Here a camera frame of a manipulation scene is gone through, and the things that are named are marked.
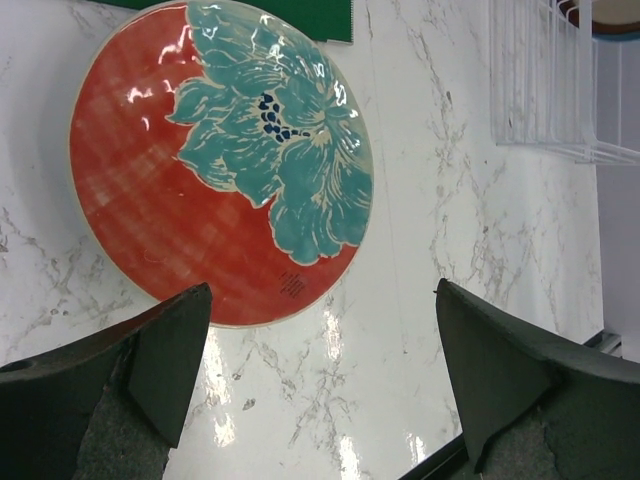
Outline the dark red plate front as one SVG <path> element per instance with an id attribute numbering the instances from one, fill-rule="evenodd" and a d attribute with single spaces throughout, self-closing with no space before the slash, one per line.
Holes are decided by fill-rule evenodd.
<path id="1" fill-rule="evenodd" d="M 592 34 L 603 38 L 639 35 L 639 0 L 557 1 L 568 21 L 580 27 L 580 14 L 591 8 Z"/>

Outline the red and teal floral plate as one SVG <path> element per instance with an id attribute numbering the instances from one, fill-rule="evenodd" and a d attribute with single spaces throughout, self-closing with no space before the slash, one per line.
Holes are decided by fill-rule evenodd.
<path id="1" fill-rule="evenodd" d="M 344 75 L 307 34 L 239 1 L 126 20 L 91 61 L 68 148 L 112 262 L 158 300 L 208 284 L 218 326 L 313 305 L 371 217 L 373 153 Z"/>

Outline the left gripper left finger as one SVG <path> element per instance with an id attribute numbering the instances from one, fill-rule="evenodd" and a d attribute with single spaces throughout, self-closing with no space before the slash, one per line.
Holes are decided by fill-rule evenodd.
<path id="1" fill-rule="evenodd" d="M 1 369 L 4 479 L 160 479 L 180 441 L 209 320 L 207 284 Z"/>

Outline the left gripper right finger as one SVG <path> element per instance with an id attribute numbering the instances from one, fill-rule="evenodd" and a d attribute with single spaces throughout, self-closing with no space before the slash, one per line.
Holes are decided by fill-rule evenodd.
<path id="1" fill-rule="evenodd" d="M 530 324 L 446 279 L 436 314 L 476 478 L 638 478 L 637 363 Z"/>

